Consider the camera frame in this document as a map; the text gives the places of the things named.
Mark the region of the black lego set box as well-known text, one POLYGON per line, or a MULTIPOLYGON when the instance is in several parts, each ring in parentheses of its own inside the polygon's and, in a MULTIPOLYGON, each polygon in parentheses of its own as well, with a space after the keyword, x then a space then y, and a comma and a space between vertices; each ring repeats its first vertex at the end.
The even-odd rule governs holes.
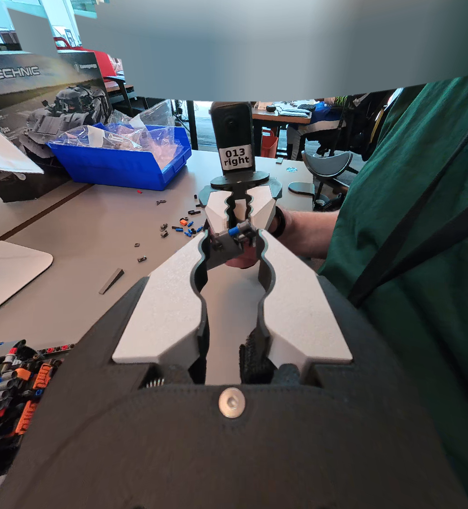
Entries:
POLYGON ((102 123, 112 105, 93 52, 57 58, 0 52, 0 132, 42 174, 0 171, 0 199, 35 200, 71 181, 47 143, 83 125, 102 123))

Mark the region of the partly built lego car model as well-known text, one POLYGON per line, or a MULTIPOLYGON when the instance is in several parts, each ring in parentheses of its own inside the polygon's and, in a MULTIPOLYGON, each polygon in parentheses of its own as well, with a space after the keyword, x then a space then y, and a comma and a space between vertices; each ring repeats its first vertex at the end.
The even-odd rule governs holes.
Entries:
POLYGON ((35 349, 26 340, 0 342, 0 487, 43 394, 75 346, 35 349))

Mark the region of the white book stand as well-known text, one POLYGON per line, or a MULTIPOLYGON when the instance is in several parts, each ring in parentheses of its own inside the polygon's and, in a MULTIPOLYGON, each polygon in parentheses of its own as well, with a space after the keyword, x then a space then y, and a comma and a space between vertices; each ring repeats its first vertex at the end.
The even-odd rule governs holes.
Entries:
POLYGON ((0 241, 0 306, 52 263, 53 256, 49 253, 0 241))

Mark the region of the person's right hand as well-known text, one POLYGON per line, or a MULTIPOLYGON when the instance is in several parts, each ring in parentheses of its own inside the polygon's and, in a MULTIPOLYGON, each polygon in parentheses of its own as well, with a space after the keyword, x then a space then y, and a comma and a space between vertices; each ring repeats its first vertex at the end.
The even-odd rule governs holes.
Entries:
MULTIPOLYGON (((293 220, 294 217, 290 211, 276 206, 275 216, 268 227, 268 231, 273 237, 279 238, 282 242, 285 242, 293 232, 293 220)), ((231 268, 244 270, 254 266, 257 260, 256 247, 249 241, 246 241, 244 243, 244 252, 237 258, 225 262, 225 265, 231 268)))

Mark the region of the grey office chair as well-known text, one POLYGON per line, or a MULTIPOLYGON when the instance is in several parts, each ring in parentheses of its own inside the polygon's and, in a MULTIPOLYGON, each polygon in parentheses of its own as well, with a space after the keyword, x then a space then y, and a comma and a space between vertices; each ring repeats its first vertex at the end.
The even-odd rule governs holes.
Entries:
POLYGON ((322 194, 322 189, 326 183, 333 188, 338 184, 337 177, 346 170, 352 170, 350 163, 354 156, 353 153, 344 152, 339 155, 319 157, 316 153, 303 150, 301 155, 307 170, 312 174, 313 211, 326 212, 335 207, 339 208, 345 199, 346 191, 334 199, 329 199, 322 194))

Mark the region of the scatter of small lego pins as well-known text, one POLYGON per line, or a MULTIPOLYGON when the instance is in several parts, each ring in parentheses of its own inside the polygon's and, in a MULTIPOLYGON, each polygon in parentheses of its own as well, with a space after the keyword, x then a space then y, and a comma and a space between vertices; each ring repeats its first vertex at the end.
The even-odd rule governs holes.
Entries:
POLYGON ((141 240, 134 242, 138 264, 152 259, 168 239, 176 239, 177 246, 194 238, 204 230, 205 213, 198 203, 196 194, 193 200, 188 198, 169 198, 167 196, 150 198, 149 208, 137 213, 142 221, 141 240))

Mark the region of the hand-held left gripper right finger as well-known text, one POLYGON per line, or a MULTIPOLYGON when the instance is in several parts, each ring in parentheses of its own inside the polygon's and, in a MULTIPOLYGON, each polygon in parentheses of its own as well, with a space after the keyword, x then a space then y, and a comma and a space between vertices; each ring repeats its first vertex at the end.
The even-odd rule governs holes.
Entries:
POLYGON ((257 255, 263 358, 275 368, 295 366, 301 380, 314 364, 350 365, 352 353, 317 273, 266 230, 257 231, 257 255))

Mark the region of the person's right forearm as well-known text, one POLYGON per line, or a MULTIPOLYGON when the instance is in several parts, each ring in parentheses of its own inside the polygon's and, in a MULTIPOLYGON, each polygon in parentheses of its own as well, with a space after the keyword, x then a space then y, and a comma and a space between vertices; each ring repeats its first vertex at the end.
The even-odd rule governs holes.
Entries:
POLYGON ((294 254, 325 260, 338 220, 339 211, 293 212, 294 254))

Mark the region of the orange waste bin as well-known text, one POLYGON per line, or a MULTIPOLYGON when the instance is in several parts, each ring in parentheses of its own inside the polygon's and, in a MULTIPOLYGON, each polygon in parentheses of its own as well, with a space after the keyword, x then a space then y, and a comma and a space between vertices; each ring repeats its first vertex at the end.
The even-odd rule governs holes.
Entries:
POLYGON ((278 128, 277 127, 262 127, 261 138, 261 157, 276 158, 277 147, 279 142, 278 128))

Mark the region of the long grey lego slope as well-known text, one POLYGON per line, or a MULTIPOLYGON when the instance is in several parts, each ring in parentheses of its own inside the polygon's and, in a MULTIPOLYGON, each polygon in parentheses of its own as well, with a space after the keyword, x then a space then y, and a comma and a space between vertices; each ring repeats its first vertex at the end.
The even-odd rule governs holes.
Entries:
POLYGON ((124 270, 122 268, 117 268, 113 274, 109 277, 106 283, 103 284, 101 289, 98 291, 100 295, 104 295, 114 284, 116 284, 120 278, 124 275, 124 270))

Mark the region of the person's green shirt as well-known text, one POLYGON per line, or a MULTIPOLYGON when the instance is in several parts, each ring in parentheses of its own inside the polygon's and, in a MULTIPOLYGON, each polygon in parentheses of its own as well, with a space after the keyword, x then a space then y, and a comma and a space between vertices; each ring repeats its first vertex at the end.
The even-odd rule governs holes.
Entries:
POLYGON ((415 383, 468 496, 468 237, 370 295, 356 286, 396 227, 379 277, 393 276, 434 234, 468 209, 468 76, 428 83, 397 99, 378 145, 352 183, 320 274, 381 334, 415 383))

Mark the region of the dark grey lego wedge panel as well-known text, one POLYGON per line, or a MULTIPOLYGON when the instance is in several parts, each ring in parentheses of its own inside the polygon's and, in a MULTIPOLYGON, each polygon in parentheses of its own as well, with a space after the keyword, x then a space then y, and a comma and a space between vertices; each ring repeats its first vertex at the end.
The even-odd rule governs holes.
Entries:
POLYGON ((210 254, 206 263, 206 269, 208 271, 212 270, 229 260, 241 256, 246 247, 249 245, 255 246, 256 234, 257 228, 250 220, 244 220, 219 234, 208 233, 210 254))

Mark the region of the small blue bin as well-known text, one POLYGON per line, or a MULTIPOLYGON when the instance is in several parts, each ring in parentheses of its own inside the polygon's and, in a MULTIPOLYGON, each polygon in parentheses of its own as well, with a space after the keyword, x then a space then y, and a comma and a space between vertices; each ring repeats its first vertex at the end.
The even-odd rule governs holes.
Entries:
MULTIPOLYGON (((183 127, 176 128, 179 140, 185 141, 186 130, 183 127)), ((191 157, 188 139, 186 145, 188 149, 184 155, 174 158, 164 169, 157 166, 152 154, 121 156, 106 149, 82 148, 57 149, 55 154, 47 146, 74 182, 162 191, 191 157)))

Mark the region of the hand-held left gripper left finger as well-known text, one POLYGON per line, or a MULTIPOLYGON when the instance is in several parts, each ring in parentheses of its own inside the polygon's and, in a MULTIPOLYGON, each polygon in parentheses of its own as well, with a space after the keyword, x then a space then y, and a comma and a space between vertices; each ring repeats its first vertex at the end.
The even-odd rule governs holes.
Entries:
POLYGON ((205 301, 200 295, 206 256, 199 233, 153 270, 112 354, 118 364, 193 364, 205 332, 205 301))

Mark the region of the clear plastic bags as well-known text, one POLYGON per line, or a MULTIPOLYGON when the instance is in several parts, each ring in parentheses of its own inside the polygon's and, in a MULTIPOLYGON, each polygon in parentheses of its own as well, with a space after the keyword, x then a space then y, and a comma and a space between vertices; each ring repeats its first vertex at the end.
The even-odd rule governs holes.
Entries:
POLYGON ((106 149, 114 155, 152 154, 157 166, 164 169, 174 158, 184 155, 185 141, 178 138, 171 100, 156 105, 131 118, 115 110, 102 125, 82 125, 59 134, 47 145, 57 149, 106 149))

